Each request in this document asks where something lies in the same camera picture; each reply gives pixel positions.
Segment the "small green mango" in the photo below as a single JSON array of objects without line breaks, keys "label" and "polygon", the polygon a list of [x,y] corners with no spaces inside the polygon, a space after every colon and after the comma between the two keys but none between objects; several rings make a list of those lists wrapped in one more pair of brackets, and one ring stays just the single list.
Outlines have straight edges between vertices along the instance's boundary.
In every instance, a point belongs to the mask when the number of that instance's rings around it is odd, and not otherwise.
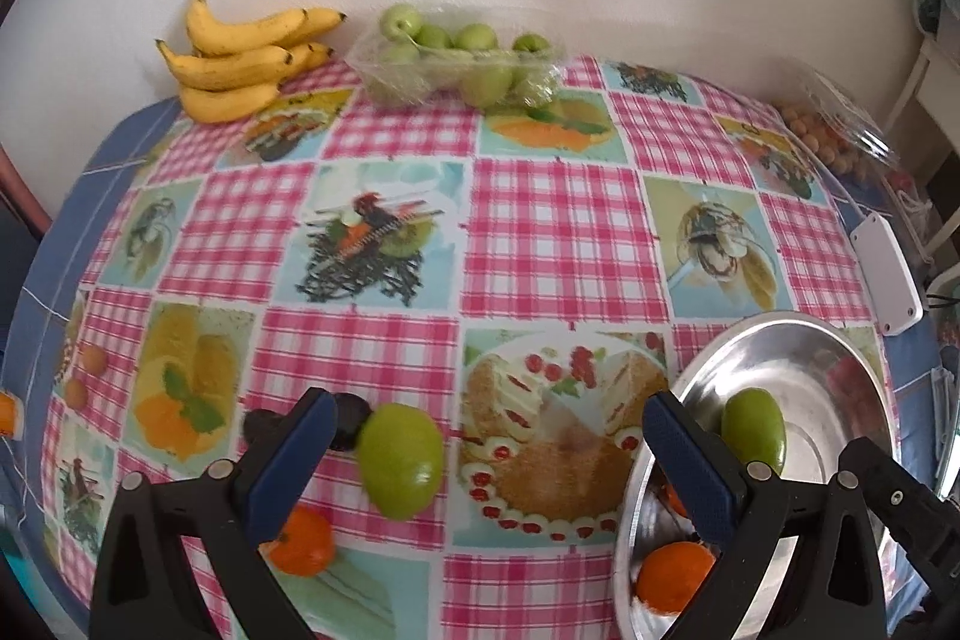
[{"label": "small green mango", "polygon": [[765,388],[743,388],[724,404],[721,438],[743,466],[759,461],[782,473],[786,424],[776,398]]}]

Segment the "steel bowl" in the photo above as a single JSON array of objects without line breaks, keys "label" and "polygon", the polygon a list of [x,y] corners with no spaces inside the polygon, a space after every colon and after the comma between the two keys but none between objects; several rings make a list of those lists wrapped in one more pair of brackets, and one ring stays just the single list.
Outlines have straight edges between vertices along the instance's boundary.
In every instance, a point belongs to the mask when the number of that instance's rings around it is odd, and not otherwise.
[{"label": "steel bowl", "polygon": [[[727,326],[680,363],[670,390],[708,432],[721,429],[722,409],[745,388],[770,392],[786,424],[782,475],[825,482],[838,471],[848,442],[867,437],[882,452],[901,455],[885,359],[874,328],[850,333],[799,312],[754,315]],[[641,608],[633,580],[641,559],[692,533],[659,497],[656,457],[643,447],[626,484],[613,553],[615,627],[623,638],[659,638],[669,620]]]}]

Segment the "dark plum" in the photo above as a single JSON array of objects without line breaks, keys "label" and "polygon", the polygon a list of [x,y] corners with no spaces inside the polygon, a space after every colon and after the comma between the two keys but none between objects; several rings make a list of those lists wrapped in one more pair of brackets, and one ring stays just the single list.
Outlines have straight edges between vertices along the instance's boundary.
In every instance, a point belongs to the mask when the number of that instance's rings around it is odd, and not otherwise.
[{"label": "dark plum", "polygon": [[335,393],[334,399],[337,406],[337,427],[331,448],[334,452],[353,452],[364,424],[373,414],[373,408],[366,399],[353,393]]}]

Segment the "blue plaid cloth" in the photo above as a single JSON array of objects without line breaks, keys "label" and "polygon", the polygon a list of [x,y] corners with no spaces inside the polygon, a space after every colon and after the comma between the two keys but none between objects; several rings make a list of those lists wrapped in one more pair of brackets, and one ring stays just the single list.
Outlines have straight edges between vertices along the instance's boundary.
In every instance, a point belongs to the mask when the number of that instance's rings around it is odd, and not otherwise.
[{"label": "blue plaid cloth", "polygon": [[146,154],[166,135],[179,112],[176,99],[145,107],[122,120],[96,149],[39,244],[18,291],[2,362],[2,386],[25,403],[26,413],[20,442],[2,443],[2,507],[26,559],[36,567],[37,588],[50,593],[52,604],[41,609],[41,615],[68,620],[78,632],[86,630],[88,608],[47,559],[43,546],[41,453],[52,399],[53,359],[59,354],[73,294],[94,250]]}]

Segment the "orange carton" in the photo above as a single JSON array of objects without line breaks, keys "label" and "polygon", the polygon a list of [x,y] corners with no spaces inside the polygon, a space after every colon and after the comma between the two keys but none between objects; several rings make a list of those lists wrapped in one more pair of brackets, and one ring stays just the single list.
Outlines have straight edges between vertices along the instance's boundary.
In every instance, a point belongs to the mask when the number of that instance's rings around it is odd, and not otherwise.
[{"label": "orange carton", "polygon": [[21,399],[2,390],[0,392],[0,435],[20,440],[23,437],[23,425],[25,425],[25,411],[23,411]]}]

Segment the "clear tray of green fruits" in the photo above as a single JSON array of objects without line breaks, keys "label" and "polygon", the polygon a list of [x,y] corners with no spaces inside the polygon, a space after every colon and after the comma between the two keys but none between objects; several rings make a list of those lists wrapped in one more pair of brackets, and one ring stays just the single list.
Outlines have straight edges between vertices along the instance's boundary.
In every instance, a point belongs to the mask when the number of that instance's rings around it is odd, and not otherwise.
[{"label": "clear tray of green fruits", "polygon": [[566,60],[565,42],[546,14],[407,2],[382,10],[347,53],[381,106],[455,96],[478,110],[550,104]]}]

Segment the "white plastic box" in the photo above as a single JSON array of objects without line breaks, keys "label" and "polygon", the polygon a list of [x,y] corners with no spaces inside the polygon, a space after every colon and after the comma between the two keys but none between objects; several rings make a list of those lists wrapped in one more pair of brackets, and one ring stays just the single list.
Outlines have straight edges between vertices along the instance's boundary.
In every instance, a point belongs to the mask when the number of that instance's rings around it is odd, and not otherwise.
[{"label": "white plastic box", "polygon": [[882,214],[871,211],[851,230],[850,241],[878,328],[884,336],[903,335],[921,321],[924,307],[892,226]]}]

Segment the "white chair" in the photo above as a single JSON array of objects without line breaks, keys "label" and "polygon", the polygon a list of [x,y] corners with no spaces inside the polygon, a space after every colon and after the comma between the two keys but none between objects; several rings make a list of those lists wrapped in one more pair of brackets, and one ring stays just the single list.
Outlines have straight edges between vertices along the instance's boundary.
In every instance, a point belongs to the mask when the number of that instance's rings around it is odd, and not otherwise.
[{"label": "white chair", "polygon": [[911,0],[918,55],[884,120],[898,156],[929,193],[934,224],[919,232],[928,255],[958,247],[958,0]]}]

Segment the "brown longan fruit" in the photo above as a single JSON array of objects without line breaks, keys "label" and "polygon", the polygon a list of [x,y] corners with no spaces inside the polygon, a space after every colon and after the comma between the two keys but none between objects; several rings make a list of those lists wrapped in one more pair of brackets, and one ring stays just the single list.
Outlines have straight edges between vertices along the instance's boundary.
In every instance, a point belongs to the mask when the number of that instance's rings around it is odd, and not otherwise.
[{"label": "brown longan fruit", "polygon": [[67,408],[73,409],[73,411],[83,411],[88,404],[88,387],[81,378],[71,378],[65,381],[62,395],[64,395]]},{"label": "brown longan fruit", "polygon": [[80,364],[87,374],[101,377],[106,372],[108,362],[106,351],[98,344],[85,344],[82,347]]}]

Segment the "orange tangerine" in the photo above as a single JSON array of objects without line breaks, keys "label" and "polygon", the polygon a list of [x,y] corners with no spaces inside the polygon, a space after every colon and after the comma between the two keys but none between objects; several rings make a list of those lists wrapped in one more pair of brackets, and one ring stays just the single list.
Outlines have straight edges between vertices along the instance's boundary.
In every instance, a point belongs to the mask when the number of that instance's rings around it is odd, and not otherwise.
[{"label": "orange tangerine", "polygon": [[334,530],[319,510],[298,503],[274,541],[260,544],[259,549],[279,572],[313,578],[334,562]]},{"label": "orange tangerine", "polygon": [[635,581],[635,594],[658,614],[680,614],[715,565],[716,557],[703,544],[677,541],[647,554]]},{"label": "orange tangerine", "polygon": [[680,518],[688,518],[688,513],[686,513],[685,505],[680,500],[679,494],[665,477],[659,481],[659,498],[674,515],[680,516]]}]

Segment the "pink checkered fruit tablecloth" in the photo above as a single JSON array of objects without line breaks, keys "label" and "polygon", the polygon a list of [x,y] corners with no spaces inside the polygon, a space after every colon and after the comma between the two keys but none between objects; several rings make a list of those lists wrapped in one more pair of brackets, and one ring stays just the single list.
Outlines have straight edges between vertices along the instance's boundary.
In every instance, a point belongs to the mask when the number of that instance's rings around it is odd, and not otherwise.
[{"label": "pink checkered fruit tablecloth", "polygon": [[[334,562],[278,574],[314,632],[610,638],[646,398],[727,326],[788,310],[875,330],[835,203],[775,109],[681,74],[585,58],[541,109],[398,110],[332,64],[240,124],[179,112],[68,309],[44,551],[88,607],[125,476],[236,458],[245,416],[322,385],[429,414],[444,477],[389,520],[352,455],[324,458],[304,503]],[[101,377],[85,344],[106,351]]]}]

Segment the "clear box of longans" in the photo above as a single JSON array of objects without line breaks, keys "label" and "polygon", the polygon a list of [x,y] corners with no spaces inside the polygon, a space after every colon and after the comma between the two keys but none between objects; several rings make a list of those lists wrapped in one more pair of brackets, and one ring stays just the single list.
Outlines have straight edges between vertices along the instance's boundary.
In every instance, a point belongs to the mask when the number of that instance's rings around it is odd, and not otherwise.
[{"label": "clear box of longans", "polygon": [[887,169],[900,164],[871,115],[832,78],[795,58],[782,60],[779,69],[789,88],[775,104],[779,117],[833,175],[864,182],[869,161]]}]

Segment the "banana bunch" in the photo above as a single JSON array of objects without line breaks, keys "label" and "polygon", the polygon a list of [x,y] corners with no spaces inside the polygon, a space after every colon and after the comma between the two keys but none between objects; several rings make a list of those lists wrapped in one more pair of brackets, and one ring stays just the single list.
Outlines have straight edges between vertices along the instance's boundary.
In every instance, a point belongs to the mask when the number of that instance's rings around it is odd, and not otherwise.
[{"label": "banana bunch", "polygon": [[208,0],[189,0],[190,52],[176,52],[163,39],[155,46],[178,83],[182,112],[199,125],[232,124],[267,109],[286,83],[324,65],[332,51],[322,37],[345,19],[334,8],[311,7],[225,23]]}]

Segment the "large green mango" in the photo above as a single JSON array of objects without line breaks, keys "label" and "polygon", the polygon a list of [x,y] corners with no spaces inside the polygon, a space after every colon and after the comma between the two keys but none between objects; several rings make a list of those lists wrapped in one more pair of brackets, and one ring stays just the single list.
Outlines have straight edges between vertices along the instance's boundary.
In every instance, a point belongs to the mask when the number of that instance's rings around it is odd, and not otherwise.
[{"label": "large green mango", "polygon": [[355,456],[364,492],[389,520],[423,512],[441,487],[443,434],[429,414],[413,406],[377,406],[359,432]]}]

